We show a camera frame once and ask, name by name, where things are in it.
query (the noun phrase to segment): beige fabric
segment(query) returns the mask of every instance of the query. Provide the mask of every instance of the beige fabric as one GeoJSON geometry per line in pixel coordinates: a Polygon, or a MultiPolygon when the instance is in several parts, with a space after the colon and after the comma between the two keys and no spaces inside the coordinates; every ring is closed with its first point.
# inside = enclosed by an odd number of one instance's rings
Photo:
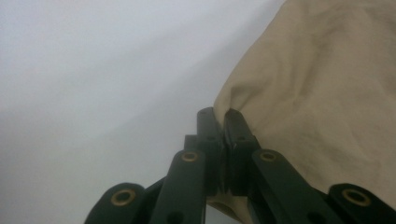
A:
{"type": "Polygon", "coordinates": [[[219,93],[219,122],[230,107],[313,187],[357,184],[396,208],[396,1],[286,2],[219,93]]]}

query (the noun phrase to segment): brass grommet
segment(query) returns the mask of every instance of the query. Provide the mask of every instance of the brass grommet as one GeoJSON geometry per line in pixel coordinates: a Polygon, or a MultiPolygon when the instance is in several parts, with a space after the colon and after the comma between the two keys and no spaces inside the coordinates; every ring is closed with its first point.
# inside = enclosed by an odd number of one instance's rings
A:
{"type": "Polygon", "coordinates": [[[185,152],[181,155],[183,161],[196,161],[198,160],[198,154],[196,152],[185,152]]]}
{"type": "Polygon", "coordinates": [[[344,189],[342,194],[345,199],[358,206],[367,207],[371,204],[370,198],[356,189],[344,189]]]}
{"type": "Polygon", "coordinates": [[[260,154],[260,159],[262,159],[262,161],[274,161],[276,160],[276,154],[264,151],[260,154]]]}
{"type": "Polygon", "coordinates": [[[131,203],[136,197],[136,193],[133,189],[121,189],[113,194],[111,197],[111,203],[116,206],[125,206],[131,203]]]}

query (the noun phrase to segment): tan cloth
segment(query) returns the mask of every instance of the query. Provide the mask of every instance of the tan cloth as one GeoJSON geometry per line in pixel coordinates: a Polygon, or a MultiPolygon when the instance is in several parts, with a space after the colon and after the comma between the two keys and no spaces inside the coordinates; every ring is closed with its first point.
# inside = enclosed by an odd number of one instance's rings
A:
{"type": "MultiPolygon", "coordinates": [[[[396,1],[289,0],[222,88],[219,122],[230,107],[313,187],[396,208],[396,1]]],[[[243,201],[220,201],[249,223],[243,201]]]]}

